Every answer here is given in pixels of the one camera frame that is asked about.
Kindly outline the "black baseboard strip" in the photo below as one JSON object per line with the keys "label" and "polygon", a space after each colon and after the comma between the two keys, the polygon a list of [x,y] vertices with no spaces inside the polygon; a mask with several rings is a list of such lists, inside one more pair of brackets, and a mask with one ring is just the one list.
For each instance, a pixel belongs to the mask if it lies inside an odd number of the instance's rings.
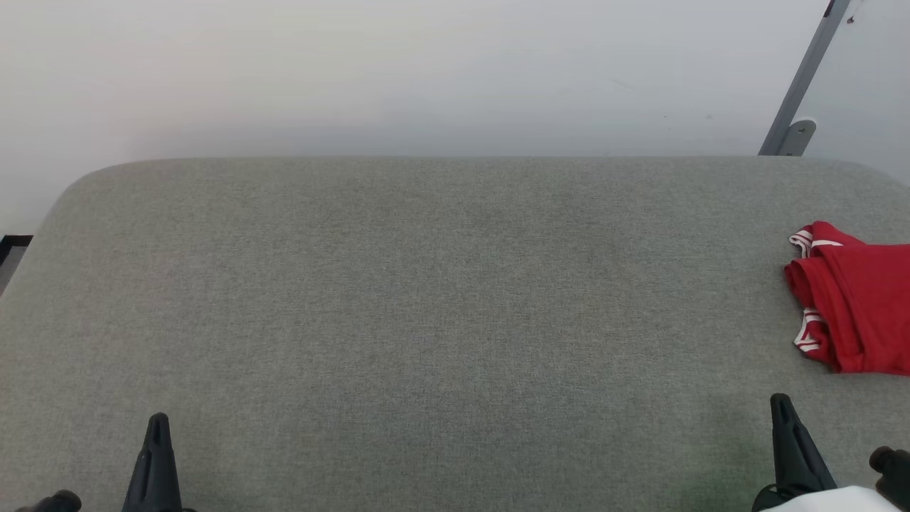
{"label": "black baseboard strip", "polygon": [[32,235],[5,235],[0,238],[0,266],[4,264],[14,247],[28,247]]}

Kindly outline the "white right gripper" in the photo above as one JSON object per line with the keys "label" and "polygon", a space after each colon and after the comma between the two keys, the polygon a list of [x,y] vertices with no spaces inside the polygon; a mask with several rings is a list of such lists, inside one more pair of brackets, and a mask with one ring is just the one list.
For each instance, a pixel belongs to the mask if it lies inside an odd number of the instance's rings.
{"label": "white right gripper", "polygon": [[878,447],[869,466],[875,489],[839,487],[786,393],[770,398],[776,480],[755,496],[751,512],[906,512],[910,452]]}

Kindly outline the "red jersey with white sleeves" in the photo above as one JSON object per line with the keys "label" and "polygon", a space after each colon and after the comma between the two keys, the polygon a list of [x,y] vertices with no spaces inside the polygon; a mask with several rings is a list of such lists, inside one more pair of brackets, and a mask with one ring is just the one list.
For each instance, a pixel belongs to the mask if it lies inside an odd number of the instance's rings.
{"label": "red jersey with white sleeves", "polygon": [[910,244],[875,245],[816,221],[784,267],[802,309],[794,346],[836,373],[910,376]]}

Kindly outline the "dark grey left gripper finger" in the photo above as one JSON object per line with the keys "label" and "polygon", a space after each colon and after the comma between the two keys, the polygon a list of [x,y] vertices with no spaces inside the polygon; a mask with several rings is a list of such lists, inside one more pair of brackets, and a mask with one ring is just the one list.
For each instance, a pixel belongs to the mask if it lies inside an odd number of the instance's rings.
{"label": "dark grey left gripper finger", "polygon": [[80,512],[82,501],[78,495],[69,490],[59,490],[46,496],[30,506],[17,508],[16,512]]}
{"label": "dark grey left gripper finger", "polygon": [[184,512],[168,415],[151,415],[122,512]]}

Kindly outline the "grey metal post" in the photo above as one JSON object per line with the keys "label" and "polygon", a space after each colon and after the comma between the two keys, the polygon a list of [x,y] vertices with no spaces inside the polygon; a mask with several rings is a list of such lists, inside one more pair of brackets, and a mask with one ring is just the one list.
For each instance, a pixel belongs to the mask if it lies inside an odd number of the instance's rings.
{"label": "grey metal post", "polygon": [[798,116],[799,107],[851,2],[852,0],[828,0],[828,7],[823,13],[815,35],[810,40],[786,96],[778,108],[764,142],[761,143],[759,156],[776,156],[783,134],[790,125],[801,119]]}

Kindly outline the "grey metal post bracket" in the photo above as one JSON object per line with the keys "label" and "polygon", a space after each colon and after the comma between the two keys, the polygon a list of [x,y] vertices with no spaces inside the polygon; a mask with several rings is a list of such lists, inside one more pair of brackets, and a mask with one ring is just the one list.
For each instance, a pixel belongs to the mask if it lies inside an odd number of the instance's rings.
{"label": "grey metal post bracket", "polygon": [[810,140],[815,135],[816,122],[812,119],[800,119],[788,127],[783,134],[776,156],[802,156],[805,154]]}

